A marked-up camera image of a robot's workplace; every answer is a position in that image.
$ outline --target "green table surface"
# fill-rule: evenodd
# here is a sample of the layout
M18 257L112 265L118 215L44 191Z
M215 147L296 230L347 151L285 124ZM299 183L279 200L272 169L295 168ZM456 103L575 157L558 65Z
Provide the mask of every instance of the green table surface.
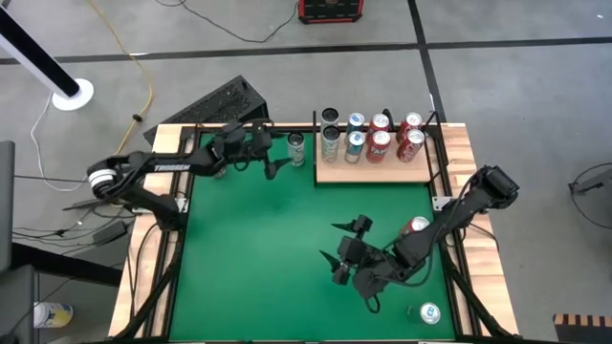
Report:
M370 313L352 286L332 282L320 249L337 255L347 232L330 226L364 214L364 239L382 247L412 217L431 220L424 184L319 184L314 187L312 135L306 162L267 181L263 164L229 168L221 180L196 178L170 330L171 340L449 339L454 337L438 252L419 288L389 285L381 312ZM206 142L208 136L202 137ZM277 140L271 158L287 156ZM420 281L425 269L410 279ZM418 314L435 303L441 320Z

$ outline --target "wooden shelf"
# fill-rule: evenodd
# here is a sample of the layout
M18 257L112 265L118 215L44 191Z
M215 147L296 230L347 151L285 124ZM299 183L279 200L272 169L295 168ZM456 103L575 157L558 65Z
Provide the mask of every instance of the wooden shelf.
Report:
M317 182L318 183L427 183L429 169L425 148L422 147L414 160L401 162L395 155L399 144L395 135L391 136L391 146L380 163L371 163L361 151L360 160L351 164L344 160L346 143L345 133L340 134L338 158L335 162L323 161L321 156L320 133L317 134Z

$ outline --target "blue and white can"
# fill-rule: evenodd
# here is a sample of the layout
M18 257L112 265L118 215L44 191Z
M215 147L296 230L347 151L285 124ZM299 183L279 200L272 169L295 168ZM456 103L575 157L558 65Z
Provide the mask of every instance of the blue and white can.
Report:
M365 144L365 134L361 131L354 131L348 136L346 153L344 159L348 163L357 163L360 160L361 150Z
M432 302L425 302L421 306L421 318L428 325L437 324L440 321L440 309Z
M348 137L352 132L361 131L363 124L365 123L365 117L362 114L354 113L348 117L348 124L346 125L346 139L344 141L348 143Z

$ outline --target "soda can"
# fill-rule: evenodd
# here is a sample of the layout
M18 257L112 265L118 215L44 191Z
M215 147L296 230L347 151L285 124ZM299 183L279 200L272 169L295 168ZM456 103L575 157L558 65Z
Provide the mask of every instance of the soda can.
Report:
M226 166L221 167L221 169L215 173L215 175L212 177L214 179L222 179L223 176L226 175L226 172L228 172L228 168Z
M359 131L354 131L349 135L348 144L346 145L346 153L344 159L348 163L357 163L360 160L361 150L365 145L365 134Z
M321 114L321 133L330 125L338 126L339 119L340 114L338 111L336 111L336 109L327 108L323 110L323 113Z
M372 134L372 142L367 148L365 157L372 163L379 163L383 161L386 151L389 150L391 145L391 136L385 131L377 131Z
M440 321L440 309L432 302L425 302L421 306L421 318L428 325L437 324Z
M370 127L367 129L367 138L365 139L367 144L372 144L372 136L378 131L389 131L389 117L383 114L377 114L372 117Z
M351 114L348 118L348 125L346 126L346 139L345 142L348 143L348 137L351 133L355 131L361 131L363 129L363 124L365 123L365 117L362 114Z
M321 135L321 154L323 161L334 162L338 157L338 146L340 145L340 130L333 125L323 130Z
M423 230L429 226L429 220L423 216L415 216L412 220L408 221L407 224L400 231L400 235L406 235L408 233L414 233L415 231Z
M421 129L421 125L423 125L423 119L421 115L417 113L408 113L404 118L402 118L402 124L400 125L400 129L395 134L395 140L398 143L402 143L402 140L405 138L405 133L409 132L412 129Z
M298 167L304 164L304 136L301 133L289 134L287 151L291 157L291 165Z
M419 153L419 149L423 146L425 134L419 129L412 129L405 134L405 139L402 140L398 147L398 159L402 162L411 162Z

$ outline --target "red box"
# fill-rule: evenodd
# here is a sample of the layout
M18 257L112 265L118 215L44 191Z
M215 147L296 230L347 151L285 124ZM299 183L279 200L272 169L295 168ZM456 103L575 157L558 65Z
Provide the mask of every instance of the red box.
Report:
M354 23L361 18L363 0L299 0L298 9L304 24Z

